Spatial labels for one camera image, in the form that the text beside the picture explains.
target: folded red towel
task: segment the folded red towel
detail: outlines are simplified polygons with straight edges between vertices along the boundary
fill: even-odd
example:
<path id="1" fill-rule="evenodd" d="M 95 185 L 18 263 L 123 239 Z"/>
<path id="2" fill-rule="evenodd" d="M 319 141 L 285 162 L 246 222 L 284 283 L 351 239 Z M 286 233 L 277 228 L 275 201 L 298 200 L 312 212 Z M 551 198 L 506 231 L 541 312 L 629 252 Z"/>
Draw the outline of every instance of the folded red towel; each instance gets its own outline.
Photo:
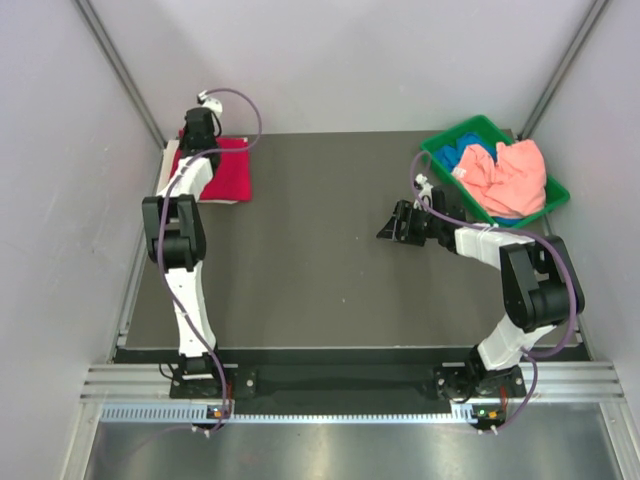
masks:
<path id="1" fill-rule="evenodd" d="M 244 138 L 218 138 L 220 148 L 241 148 L 248 144 Z M 180 150 L 173 157 L 171 175 L 180 160 Z M 201 202 L 248 202 L 251 200 L 251 175 L 249 172 L 249 152 L 220 154 L 220 166 L 213 180 L 204 187 Z"/>

